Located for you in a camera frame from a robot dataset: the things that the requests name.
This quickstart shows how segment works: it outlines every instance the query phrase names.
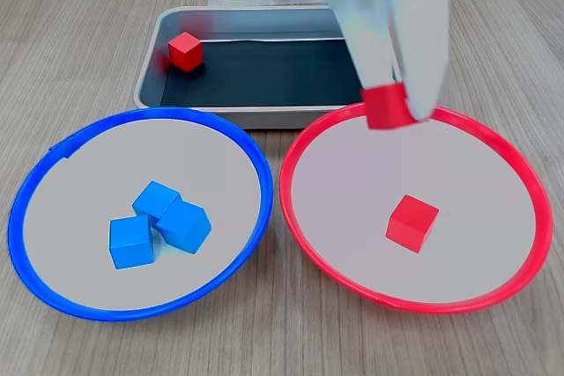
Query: red block in bowl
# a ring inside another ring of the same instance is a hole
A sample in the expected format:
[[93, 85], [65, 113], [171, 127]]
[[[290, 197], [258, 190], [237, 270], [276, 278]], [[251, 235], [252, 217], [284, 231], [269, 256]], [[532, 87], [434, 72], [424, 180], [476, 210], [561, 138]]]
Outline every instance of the red block in bowl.
[[386, 237], [419, 253], [438, 214], [436, 207], [406, 195], [391, 215]]

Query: red cube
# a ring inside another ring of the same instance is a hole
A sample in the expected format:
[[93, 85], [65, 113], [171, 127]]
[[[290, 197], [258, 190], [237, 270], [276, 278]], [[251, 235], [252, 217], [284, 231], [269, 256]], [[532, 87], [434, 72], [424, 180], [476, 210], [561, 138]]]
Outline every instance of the red cube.
[[406, 195], [391, 214], [386, 237], [419, 253], [438, 214], [436, 207]]
[[170, 62], [184, 72], [190, 72], [204, 63], [204, 45], [188, 33], [182, 33], [170, 41], [168, 52]]
[[407, 106], [404, 83], [362, 89], [360, 94], [369, 129], [394, 129], [417, 122]]

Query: toy block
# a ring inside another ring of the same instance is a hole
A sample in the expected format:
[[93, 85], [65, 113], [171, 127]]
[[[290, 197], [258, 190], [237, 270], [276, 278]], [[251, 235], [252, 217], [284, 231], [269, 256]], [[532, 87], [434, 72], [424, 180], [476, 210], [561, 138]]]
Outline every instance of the toy block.
[[195, 204], [176, 200], [157, 222], [167, 244], [194, 254], [212, 231], [205, 210]]
[[391, 215], [386, 237], [419, 253], [431, 233], [439, 210], [406, 195]]
[[109, 224], [109, 253], [116, 269], [153, 263], [149, 217], [143, 215], [112, 220]]
[[204, 45], [196, 37], [182, 33], [168, 43], [170, 62], [183, 70], [190, 72], [204, 63]]
[[151, 227], [155, 228], [157, 221], [177, 199], [182, 199], [180, 193], [152, 181], [133, 202], [132, 207], [136, 215], [147, 215]]
[[416, 123], [407, 106], [404, 83], [361, 90], [370, 129], [394, 129]]

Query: wood grain surface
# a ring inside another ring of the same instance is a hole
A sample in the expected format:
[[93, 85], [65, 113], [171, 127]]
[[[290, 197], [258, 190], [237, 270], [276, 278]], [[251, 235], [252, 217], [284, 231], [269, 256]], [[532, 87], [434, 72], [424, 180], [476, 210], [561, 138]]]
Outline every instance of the wood grain surface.
[[[207, 3], [0, 0], [0, 375], [562, 375], [564, 0], [452, 0], [441, 104], [514, 143], [553, 202], [546, 265], [505, 303], [442, 317], [370, 303], [301, 252], [278, 197], [241, 270], [174, 313], [82, 321], [44, 305], [21, 283], [5, 237], [25, 177], [51, 145], [133, 108], [159, 13]], [[253, 133], [277, 185], [295, 136]]]

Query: metal tray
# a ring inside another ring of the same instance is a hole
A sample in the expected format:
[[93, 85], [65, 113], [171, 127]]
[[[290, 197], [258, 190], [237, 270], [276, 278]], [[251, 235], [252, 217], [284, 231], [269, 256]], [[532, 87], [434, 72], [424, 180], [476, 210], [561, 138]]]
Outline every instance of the metal tray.
[[[360, 83], [356, 76], [351, 77], [352, 61], [348, 54], [346, 59], [343, 58], [342, 48], [340, 48], [341, 63], [338, 66], [340, 69], [343, 66], [346, 68], [348, 76], [346, 84], [348, 85], [346, 92], [340, 92], [338, 95], [335, 95], [335, 93], [325, 95], [321, 90], [316, 95], [315, 101], [312, 100], [311, 104], [308, 104], [307, 96], [300, 97], [295, 91], [291, 90], [288, 90], [286, 96], [284, 92], [280, 94], [278, 90], [276, 101], [279, 104], [273, 106], [271, 104], [272, 99], [270, 99], [270, 101], [263, 102], [262, 105], [257, 105], [252, 104], [252, 100], [249, 104], [249, 99], [243, 101], [241, 98], [248, 87], [245, 86], [244, 89], [241, 89], [239, 85], [238, 88], [233, 88], [226, 81], [225, 91], [213, 93], [213, 95], [221, 96], [221, 98], [214, 98], [213, 101], [208, 102], [208, 106], [205, 104], [190, 104], [187, 106], [183, 101], [176, 104], [174, 103], [175, 100], [170, 99], [170, 96], [167, 100], [166, 91], [170, 91], [170, 86], [174, 85], [175, 92], [178, 93], [180, 90], [182, 95], [185, 96], [190, 96], [191, 86], [186, 85], [185, 81], [182, 82], [178, 72], [171, 71], [164, 64], [167, 63], [169, 58], [168, 42], [182, 32], [191, 33], [204, 43], [268, 41], [263, 46], [268, 49], [270, 45], [271, 51], [277, 51], [275, 48], [272, 49], [272, 42], [286, 42], [288, 44], [288, 41], [299, 41], [301, 43], [296, 43], [296, 45], [303, 45], [304, 42], [340, 41], [339, 43], [342, 43], [343, 47], [345, 46], [338, 22], [327, 6], [248, 7], [245, 9], [229, 7], [221, 9], [209, 7], [174, 8], [162, 13], [157, 19], [157, 25], [134, 92], [134, 102], [137, 107], [192, 107], [222, 116], [244, 129], [303, 129], [323, 114], [360, 100]], [[315, 55], [309, 57], [312, 61], [316, 60]], [[241, 62], [245, 63], [245, 61], [246, 57], [241, 57]], [[241, 72], [249, 73], [247, 80], [250, 90], [252, 90], [253, 85], [253, 72], [258, 71], [260, 72], [256, 67], [241, 68]], [[318, 70], [318, 72], [324, 74], [312, 75], [311, 78], [317, 78], [316, 81], [320, 81], [331, 73], [327, 69]], [[302, 72], [300, 78], [309, 78], [309, 76], [304, 77]], [[276, 84], [277, 81], [272, 81], [272, 86], [276, 86]], [[309, 87], [315, 84], [316, 82], [313, 80], [307, 81]], [[342, 90], [342, 88], [337, 87], [334, 90]], [[237, 104], [239, 98], [241, 98], [240, 106]], [[205, 100], [205, 97], [200, 95], [193, 99], [201, 101], [202, 99]], [[334, 99], [338, 99], [340, 104], [331, 104], [335, 102], [332, 101]]]

